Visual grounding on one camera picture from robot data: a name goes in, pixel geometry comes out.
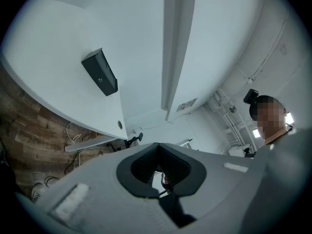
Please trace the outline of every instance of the black box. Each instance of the black box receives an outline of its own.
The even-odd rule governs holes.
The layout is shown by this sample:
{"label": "black box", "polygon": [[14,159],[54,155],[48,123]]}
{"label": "black box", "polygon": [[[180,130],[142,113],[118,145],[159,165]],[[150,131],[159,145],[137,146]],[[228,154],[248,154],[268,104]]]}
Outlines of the black box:
{"label": "black box", "polygon": [[88,54],[81,63],[106,96],[118,91],[117,79],[102,52],[102,48]]}

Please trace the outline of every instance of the sneaker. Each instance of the sneaker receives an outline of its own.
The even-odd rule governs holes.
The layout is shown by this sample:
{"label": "sneaker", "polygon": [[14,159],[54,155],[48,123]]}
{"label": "sneaker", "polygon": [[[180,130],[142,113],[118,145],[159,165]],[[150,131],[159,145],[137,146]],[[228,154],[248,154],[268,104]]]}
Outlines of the sneaker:
{"label": "sneaker", "polygon": [[41,183],[37,183],[33,186],[33,189],[31,191],[31,195],[32,195],[32,201],[35,203],[38,198],[40,198],[40,196],[44,193],[45,191],[45,187],[43,184]]}
{"label": "sneaker", "polygon": [[5,164],[5,165],[9,166],[5,160],[5,152],[4,152],[4,148],[2,146],[1,141],[0,141],[0,164]]}

